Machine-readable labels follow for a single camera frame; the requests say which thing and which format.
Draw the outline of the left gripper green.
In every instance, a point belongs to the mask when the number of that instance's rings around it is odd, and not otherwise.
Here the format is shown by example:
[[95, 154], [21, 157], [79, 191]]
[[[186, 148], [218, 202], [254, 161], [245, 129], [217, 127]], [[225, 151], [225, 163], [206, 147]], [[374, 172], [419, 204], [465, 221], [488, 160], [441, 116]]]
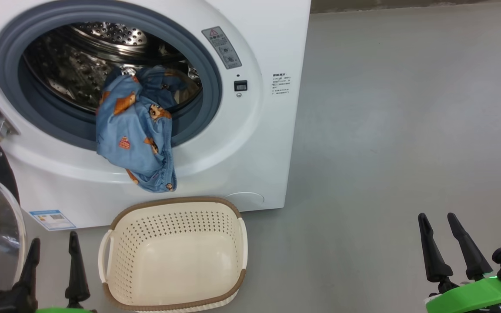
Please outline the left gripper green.
[[[68, 253], [71, 256], [70, 274], [65, 298], [68, 299], [67, 307], [40, 308], [35, 313], [97, 313], [96, 310], [84, 309], [83, 301], [90, 298], [91, 293], [86, 279], [84, 260], [81, 253], [80, 242], [75, 231], [71, 231], [68, 242]], [[24, 262], [20, 279], [14, 284], [12, 290], [20, 291], [28, 301], [36, 300], [36, 270], [40, 263], [40, 239], [34, 238]]]

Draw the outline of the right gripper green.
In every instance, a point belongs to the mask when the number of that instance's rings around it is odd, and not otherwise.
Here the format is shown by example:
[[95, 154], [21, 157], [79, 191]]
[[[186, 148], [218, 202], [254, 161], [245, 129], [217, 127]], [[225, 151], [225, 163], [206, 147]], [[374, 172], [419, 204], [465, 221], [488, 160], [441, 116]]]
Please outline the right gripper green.
[[[426, 279], [430, 283], [441, 283], [453, 275], [434, 240], [433, 228], [425, 213], [417, 217]], [[458, 241], [466, 264], [466, 276], [476, 281], [451, 289], [444, 294], [425, 299], [428, 313], [467, 313], [473, 310], [501, 304], [501, 280], [497, 276], [483, 279], [493, 272], [481, 250], [462, 226], [454, 213], [447, 214], [454, 238]]]

